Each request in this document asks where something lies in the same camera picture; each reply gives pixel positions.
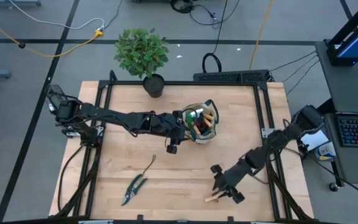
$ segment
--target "yellow cable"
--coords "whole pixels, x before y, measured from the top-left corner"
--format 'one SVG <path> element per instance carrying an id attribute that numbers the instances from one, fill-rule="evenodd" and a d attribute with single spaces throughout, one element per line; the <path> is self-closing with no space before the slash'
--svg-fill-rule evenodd
<path id="1" fill-rule="evenodd" d="M 266 13 L 265 13 L 264 22 L 262 23 L 262 27 L 260 28 L 258 39 L 256 40 L 254 53 L 252 53 L 251 63 L 249 64 L 249 70 L 251 70 L 251 68 L 252 68 L 252 63 L 254 62 L 254 57 L 255 57 L 255 54 L 256 54 L 256 50 L 258 49 L 259 40 L 260 40 L 260 37 L 262 36 L 262 33 L 264 31 L 265 24 L 266 24 L 267 18 L 269 17 L 270 10 L 272 9 L 272 4 L 273 4 L 273 0 L 270 0 L 270 2 L 268 4 L 268 8 L 267 8 Z"/>
<path id="2" fill-rule="evenodd" d="M 11 41 L 13 41 L 14 43 L 21 44 L 19 41 L 15 40 L 13 37 L 11 37 L 7 33 L 5 33 L 1 28 L 0 28 L 0 32 L 2 34 L 4 34 L 7 38 L 9 38 Z M 37 54 L 37 55 L 39 55 L 39 56 L 43 56 L 43 57 L 52 57 L 52 58 L 60 57 L 60 56 L 63 56 L 65 54 L 68 54 L 68 53 L 72 52 L 74 49 L 76 49 L 78 47 L 84 46 L 85 44 L 88 44 L 88 43 L 92 42 L 92 40 L 94 40 L 97 37 L 100 37 L 102 35 L 103 35 L 103 32 L 101 32 L 100 30 L 96 30 L 94 36 L 90 40 L 88 40 L 88 41 L 86 41 L 86 42 L 84 42 L 82 44 L 78 44 L 78 45 L 74 46 L 72 49 L 70 49 L 70 50 L 68 50 L 68 51 L 66 51 L 64 53 L 58 54 L 58 55 L 44 55 L 44 54 L 42 54 L 42 53 L 40 53 L 40 52 L 38 52 L 38 51 L 36 51 L 34 49 L 31 49 L 30 47 L 26 47 L 26 49 L 31 51 L 31 52 L 33 52 L 33 53 L 35 53 L 35 54 Z"/>

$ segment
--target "green leaves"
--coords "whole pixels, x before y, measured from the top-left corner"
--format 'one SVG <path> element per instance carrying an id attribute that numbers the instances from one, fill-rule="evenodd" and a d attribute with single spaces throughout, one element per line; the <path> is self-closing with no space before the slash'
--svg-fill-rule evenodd
<path id="1" fill-rule="evenodd" d="M 119 35 L 114 59 L 120 62 L 120 68 L 139 78 L 143 75 L 151 77 L 164 66 L 164 62 L 168 62 L 169 50 L 163 46 L 167 44 L 166 38 L 160 39 L 158 35 L 153 35 L 154 32 L 155 29 L 150 33 L 145 29 L 126 29 Z"/>

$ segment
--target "white cable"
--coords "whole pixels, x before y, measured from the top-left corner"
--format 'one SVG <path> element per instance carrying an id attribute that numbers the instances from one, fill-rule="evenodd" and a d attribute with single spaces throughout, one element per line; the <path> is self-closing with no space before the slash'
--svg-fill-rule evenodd
<path id="1" fill-rule="evenodd" d="M 28 16 L 29 18 L 31 18 L 32 20 L 37 21 L 37 22 L 41 22 L 41 23 L 44 23 L 44 24 L 56 25 L 56 26 L 62 26 L 62 27 L 66 27 L 66 28 L 69 28 L 69 29 L 77 30 L 77 29 L 80 29 L 80 28 L 82 28 L 82 27 L 88 25 L 88 24 L 89 24 L 90 22 L 92 22 L 92 21 L 100 20 L 100 21 L 102 21 L 103 23 L 102 23 L 102 26 L 101 26 L 98 30 L 103 30 L 103 29 L 104 29 L 104 20 L 101 19 L 101 18 L 93 18 L 93 19 L 91 19 L 90 21 L 88 21 L 88 22 L 86 22 L 85 24 L 83 24 L 82 26 L 80 26 L 80 27 L 69 27 L 69 26 L 66 26 L 65 24 L 59 24 L 59 23 L 54 23 L 54 22 L 41 21 L 41 20 L 39 20 L 39 19 L 36 19 L 36 18 L 34 18 L 34 17 L 28 15 L 28 13 L 26 13 L 26 12 L 23 11 L 21 8 L 19 8 L 19 6 L 17 6 L 16 4 L 14 4 L 14 2 L 13 2 L 12 0 L 9 0 L 9 1 L 12 3 L 12 5 L 13 5 L 14 7 L 16 7 L 16 9 L 18 9 L 20 12 L 23 12 L 23 14 L 25 14 L 26 16 Z"/>

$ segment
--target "potted plant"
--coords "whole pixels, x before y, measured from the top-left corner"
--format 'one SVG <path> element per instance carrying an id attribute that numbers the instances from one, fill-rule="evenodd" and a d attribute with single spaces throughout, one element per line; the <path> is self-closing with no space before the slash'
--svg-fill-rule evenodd
<path id="1" fill-rule="evenodd" d="M 160 39 L 153 32 L 154 29 L 150 32 L 144 29 L 124 30 L 116 43 L 117 54 L 114 59 L 130 75 L 136 75 L 140 79 L 145 75 L 143 87 L 151 97 L 157 98 L 162 94 L 164 79 L 155 72 L 168 62 L 169 50 L 163 46 L 168 44 L 165 37 Z"/>

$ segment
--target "black plant pot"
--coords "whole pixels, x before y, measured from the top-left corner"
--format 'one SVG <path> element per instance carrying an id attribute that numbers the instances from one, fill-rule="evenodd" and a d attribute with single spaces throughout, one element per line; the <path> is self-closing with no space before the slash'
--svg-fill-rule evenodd
<path id="1" fill-rule="evenodd" d="M 164 89 L 165 81 L 161 75 L 153 74 L 152 78 L 144 78 L 143 87 L 146 92 L 153 98 L 160 97 Z"/>

